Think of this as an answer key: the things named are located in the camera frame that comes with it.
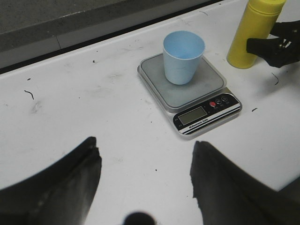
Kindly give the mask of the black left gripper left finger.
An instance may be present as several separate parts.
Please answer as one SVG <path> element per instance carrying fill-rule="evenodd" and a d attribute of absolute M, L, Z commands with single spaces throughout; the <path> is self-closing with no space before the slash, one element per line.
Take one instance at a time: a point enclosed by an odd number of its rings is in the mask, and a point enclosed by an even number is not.
<path fill-rule="evenodd" d="M 83 225 L 100 181 L 102 158 L 88 137 L 43 171 L 0 191 L 2 225 Z"/>

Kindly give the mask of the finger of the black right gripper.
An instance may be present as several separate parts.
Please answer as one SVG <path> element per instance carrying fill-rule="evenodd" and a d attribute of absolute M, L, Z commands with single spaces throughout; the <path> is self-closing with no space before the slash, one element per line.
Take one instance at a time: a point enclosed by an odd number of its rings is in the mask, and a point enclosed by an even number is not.
<path fill-rule="evenodd" d="M 277 38 L 270 39 L 271 43 L 300 42 L 300 21 L 276 22 L 270 32 Z"/>
<path fill-rule="evenodd" d="M 300 61 L 300 42 L 281 37 L 272 39 L 249 38 L 247 53 L 264 59 L 270 66 L 282 66 Z"/>

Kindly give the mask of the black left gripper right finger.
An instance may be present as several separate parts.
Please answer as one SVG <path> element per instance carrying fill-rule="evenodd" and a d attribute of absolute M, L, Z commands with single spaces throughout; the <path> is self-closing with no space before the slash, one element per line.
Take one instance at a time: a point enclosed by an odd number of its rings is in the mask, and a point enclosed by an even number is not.
<path fill-rule="evenodd" d="M 190 177 L 205 225 L 298 225 L 300 204 L 259 182 L 209 142 L 195 142 Z"/>

